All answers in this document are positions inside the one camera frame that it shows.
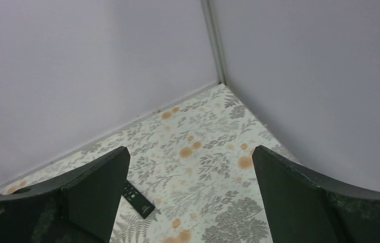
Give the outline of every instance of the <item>white backdrop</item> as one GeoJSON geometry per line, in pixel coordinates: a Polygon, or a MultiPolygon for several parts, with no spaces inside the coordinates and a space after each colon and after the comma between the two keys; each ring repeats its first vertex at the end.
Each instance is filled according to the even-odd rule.
{"type": "Polygon", "coordinates": [[[233,91],[302,163],[380,191],[380,1],[214,4],[233,91]]]}
{"type": "Polygon", "coordinates": [[[0,184],[215,82],[197,0],[0,0],[0,184]]]}

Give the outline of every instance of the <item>white wall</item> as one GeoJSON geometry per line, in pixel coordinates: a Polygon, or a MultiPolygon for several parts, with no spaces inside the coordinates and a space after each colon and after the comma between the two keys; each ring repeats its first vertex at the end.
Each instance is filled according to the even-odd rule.
{"type": "Polygon", "coordinates": [[[199,1],[0,0],[0,184],[216,81],[199,1]]]}
{"type": "Polygon", "coordinates": [[[380,191],[380,1],[214,4],[242,101],[308,167],[380,191]]]}

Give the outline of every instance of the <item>vertical metal frame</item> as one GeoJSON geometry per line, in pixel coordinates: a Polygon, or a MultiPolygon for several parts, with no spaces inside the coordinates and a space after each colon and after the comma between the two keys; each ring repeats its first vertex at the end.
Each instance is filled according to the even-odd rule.
{"type": "Polygon", "coordinates": [[[227,85],[227,66],[225,62],[223,44],[221,42],[220,31],[218,29],[217,16],[214,9],[213,0],[201,0],[203,14],[206,21],[207,31],[209,34],[210,45],[214,54],[215,65],[219,82],[227,85]]]}

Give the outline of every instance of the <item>black remote control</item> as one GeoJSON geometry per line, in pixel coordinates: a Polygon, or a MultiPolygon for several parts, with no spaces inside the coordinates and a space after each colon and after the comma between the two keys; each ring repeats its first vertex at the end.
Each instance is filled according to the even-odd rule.
{"type": "Polygon", "coordinates": [[[154,205],[130,184],[128,180],[125,181],[122,195],[144,219],[155,209],[154,205]]]}

